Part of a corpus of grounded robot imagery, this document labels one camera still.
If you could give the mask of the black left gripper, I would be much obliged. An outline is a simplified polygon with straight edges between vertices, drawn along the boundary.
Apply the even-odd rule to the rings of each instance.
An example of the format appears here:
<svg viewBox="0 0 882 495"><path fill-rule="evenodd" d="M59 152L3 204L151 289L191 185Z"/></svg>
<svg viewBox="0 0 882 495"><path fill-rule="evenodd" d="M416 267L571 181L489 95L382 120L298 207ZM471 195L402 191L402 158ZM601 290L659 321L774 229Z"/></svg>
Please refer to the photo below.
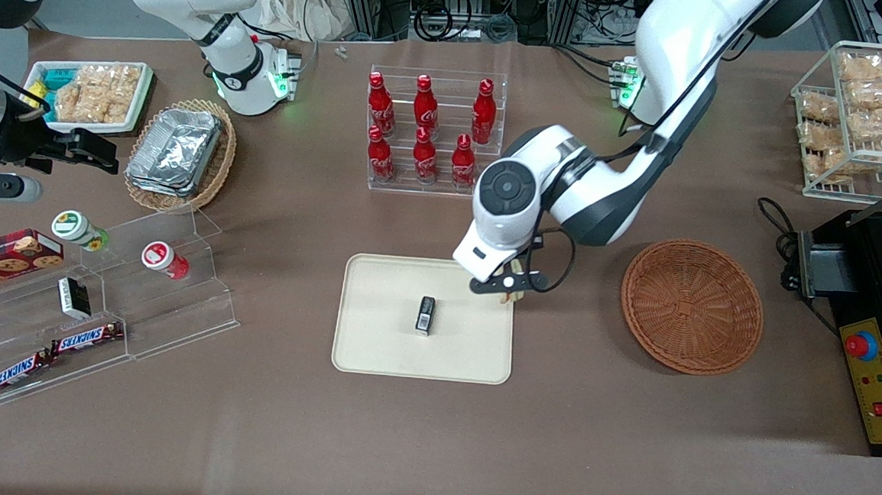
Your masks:
<svg viewBox="0 0 882 495"><path fill-rule="evenodd" d="M534 252L542 249L543 243L532 242L514 257L514 273L528 274L532 271L532 256Z"/></svg>

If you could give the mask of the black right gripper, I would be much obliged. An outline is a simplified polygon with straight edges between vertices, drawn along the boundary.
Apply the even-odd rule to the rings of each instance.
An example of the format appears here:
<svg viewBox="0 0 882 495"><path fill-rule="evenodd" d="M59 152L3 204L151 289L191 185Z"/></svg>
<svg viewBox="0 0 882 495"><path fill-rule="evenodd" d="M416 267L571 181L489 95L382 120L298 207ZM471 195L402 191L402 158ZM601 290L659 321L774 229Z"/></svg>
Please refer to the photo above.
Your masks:
<svg viewBox="0 0 882 495"><path fill-rule="evenodd" d="M70 131L69 151L60 135L50 130L42 118L21 121L8 114L0 121L0 169L11 164L51 174L54 162L58 161L99 168L113 176L118 174L117 147L88 129Z"/></svg>

